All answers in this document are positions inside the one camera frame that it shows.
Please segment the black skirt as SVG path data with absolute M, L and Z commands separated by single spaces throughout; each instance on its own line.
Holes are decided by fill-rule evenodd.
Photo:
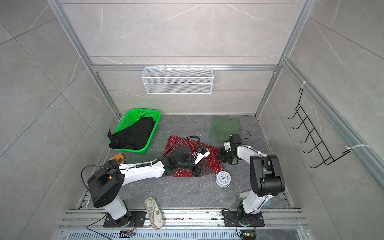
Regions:
M 151 117 L 143 117 L 132 126 L 129 126 L 114 134 L 109 131 L 110 148 L 141 150 L 148 142 L 148 139 L 155 126 L 155 121 Z

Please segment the green skirt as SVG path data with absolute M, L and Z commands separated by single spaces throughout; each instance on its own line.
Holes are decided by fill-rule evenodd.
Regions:
M 241 124 L 238 118 L 213 116 L 209 136 L 211 140 L 226 141 L 232 134 L 241 135 Z

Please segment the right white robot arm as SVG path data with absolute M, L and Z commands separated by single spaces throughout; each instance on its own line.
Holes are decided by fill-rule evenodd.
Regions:
M 262 154 L 243 144 L 239 134 L 231 134 L 220 148 L 218 159 L 232 166 L 234 160 L 244 160 L 250 165 L 251 190 L 237 208 L 237 219 L 242 226 L 263 226 L 262 207 L 286 188 L 279 158 Z

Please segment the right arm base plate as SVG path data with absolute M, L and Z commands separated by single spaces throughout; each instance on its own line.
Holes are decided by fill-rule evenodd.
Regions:
M 264 227 L 264 217 L 261 212 L 257 214 L 245 214 L 241 211 L 221 211 L 226 227 Z

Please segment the red polka dot skirt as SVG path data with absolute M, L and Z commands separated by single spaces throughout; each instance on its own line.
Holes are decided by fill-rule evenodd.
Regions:
M 176 152 L 180 154 L 189 154 L 189 157 L 198 149 L 198 141 L 185 140 L 178 144 L 168 153 L 168 156 L 173 156 Z M 215 174 L 223 170 L 222 162 L 217 159 L 219 148 L 202 143 L 201 148 L 205 147 L 210 151 L 208 157 L 204 157 L 198 162 L 196 167 L 189 169 L 187 167 L 178 167 L 177 170 L 171 170 L 168 176 L 171 177 L 201 177 L 204 175 Z

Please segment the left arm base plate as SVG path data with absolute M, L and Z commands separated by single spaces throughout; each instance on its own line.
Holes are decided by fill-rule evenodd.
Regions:
M 107 213 L 106 220 L 103 224 L 104 228 L 132 228 L 135 224 L 136 227 L 142 228 L 146 219 L 145 211 L 129 212 L 119 220 L 114 220 L 112 216 Z

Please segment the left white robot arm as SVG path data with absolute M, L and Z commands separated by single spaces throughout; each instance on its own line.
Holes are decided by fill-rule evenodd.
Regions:
M 107 217 L 118 221 L 130 216 L 126 204 L 118 196 L 122 186 L 144 179 L 171 176 L 178 170 L 190 170 L 194 177 L 201 177 L 210 170 L 203 161 L 209 155 L 210 151 L 204 146 L 191 153 L 188 146 L 182 145 L 143 164 L 108 161 L 87 180 L 86 186 L 94 207 L 105 209 Z

